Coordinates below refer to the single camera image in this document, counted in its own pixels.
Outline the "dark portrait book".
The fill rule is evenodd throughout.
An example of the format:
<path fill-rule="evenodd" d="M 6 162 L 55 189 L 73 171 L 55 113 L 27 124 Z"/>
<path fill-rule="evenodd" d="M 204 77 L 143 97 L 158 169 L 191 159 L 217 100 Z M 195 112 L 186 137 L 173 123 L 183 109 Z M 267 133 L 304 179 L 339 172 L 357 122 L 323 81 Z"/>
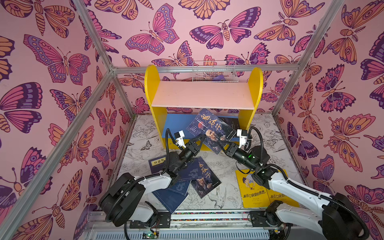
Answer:
<path fill-rule="evenodd" d="M 229 142 L 237 133 L 207 109 L 202 109 L 186 129 L 194 137 L 205 135 L 204 144 L 217 155 L 222 151 L 222 141 Z"/>
<path fill-rule="evenodd" d="M 203 158 L 196 158 L 192 167 L 198 176 L 191 181 L 191 185 L 201 199 L 222 183 Z"/>

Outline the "black wolf cover book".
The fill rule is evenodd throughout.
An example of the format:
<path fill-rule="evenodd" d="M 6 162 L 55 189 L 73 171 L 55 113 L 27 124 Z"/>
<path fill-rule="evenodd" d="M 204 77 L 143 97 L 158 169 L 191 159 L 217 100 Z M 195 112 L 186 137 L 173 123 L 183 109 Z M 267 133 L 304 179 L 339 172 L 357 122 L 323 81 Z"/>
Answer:
<path fill-rule="evenodd" d="M 220 117 L 220 119 L 234 130 L 241 129 L 237 118 Z"/>

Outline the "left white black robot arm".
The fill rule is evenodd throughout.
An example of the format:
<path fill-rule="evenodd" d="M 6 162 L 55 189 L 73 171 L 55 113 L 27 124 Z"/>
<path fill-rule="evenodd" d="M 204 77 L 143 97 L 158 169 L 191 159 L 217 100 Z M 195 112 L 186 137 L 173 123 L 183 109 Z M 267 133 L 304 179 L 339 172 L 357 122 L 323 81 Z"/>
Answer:
<path fill-rule="evenodd" d="M 106 191 L 99 201 L 100 209 L 106 214 L 105 222 L 120 227 L 127 222 L 140 222 L 145 228 L 151 228 L 160 222 L 159 211 L 149 202 L 141 203 L 146 194 L 163 190 L 181 179 L 192 159 L 201 151 L 206 135 L 200 134 L 179 146 L 180 153 L 170 152 L 166 140 L 165 166 L 158 173 L 144 177 L 122 174 Z"/>

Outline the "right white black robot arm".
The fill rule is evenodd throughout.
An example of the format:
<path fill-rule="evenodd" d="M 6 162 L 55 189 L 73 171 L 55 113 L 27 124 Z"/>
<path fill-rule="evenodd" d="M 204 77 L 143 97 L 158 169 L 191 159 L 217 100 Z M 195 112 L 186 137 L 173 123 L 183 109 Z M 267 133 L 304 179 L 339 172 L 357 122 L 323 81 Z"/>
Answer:
<path fill-rule="evenodd" d="M 252 222 L 264 220 L 270 227 L 287 228 L 293 225 L 304 227 L 323 235 L 328 240 L 366 240 L 370 236 L 368 225 L 353 209 L 349 199 L 342 194 L 323 193 L 290 179 L 284 170 L 270 164 L 260 131 L 256 131 L 260 145 L 251 147 L 249 131 L 238 130 L 240 144 L 224 139 L 218 140 L 223 152 L 249 169 L 255 185 L 283 194 L 303 205 L 292 207 L 283 201 L 273 201 L 263 216 L 252 218 Z"/>

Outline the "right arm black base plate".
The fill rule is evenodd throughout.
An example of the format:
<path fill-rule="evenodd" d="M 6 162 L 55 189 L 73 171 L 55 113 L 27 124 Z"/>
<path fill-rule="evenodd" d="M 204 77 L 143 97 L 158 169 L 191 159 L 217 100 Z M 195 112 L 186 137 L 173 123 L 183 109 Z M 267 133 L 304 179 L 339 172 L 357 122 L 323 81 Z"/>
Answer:
<path fill-rule="evenodd" d="M 292 226 L 292 224 L 282 222 L 275 212 L 265 210 L 250 211 L 248 221 L 252 223 L 253 227 L 285 229 Z"/>

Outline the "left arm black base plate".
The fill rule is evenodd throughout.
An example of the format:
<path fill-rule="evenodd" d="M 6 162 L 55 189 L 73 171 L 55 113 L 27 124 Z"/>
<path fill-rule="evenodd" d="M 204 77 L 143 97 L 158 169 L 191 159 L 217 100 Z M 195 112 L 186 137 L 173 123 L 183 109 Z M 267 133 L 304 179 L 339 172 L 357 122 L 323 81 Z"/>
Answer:
<path fill-rule="evenodd" d="M 170 228 L 171 214 L 169 212 L 155 212 L 148 221 L 130 221 L 130 229 Z"/>

